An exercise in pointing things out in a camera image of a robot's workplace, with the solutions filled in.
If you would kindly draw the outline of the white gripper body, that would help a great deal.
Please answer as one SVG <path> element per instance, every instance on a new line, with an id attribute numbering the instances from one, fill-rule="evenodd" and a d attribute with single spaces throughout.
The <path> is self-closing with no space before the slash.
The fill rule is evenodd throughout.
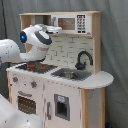
<path id="1" fill-rule="evenodd" d="M 61 34 L 62 28 L 61 27 L 55 27 L 55 26 L 46 26 L 47 33 L 49 34 Z"/>

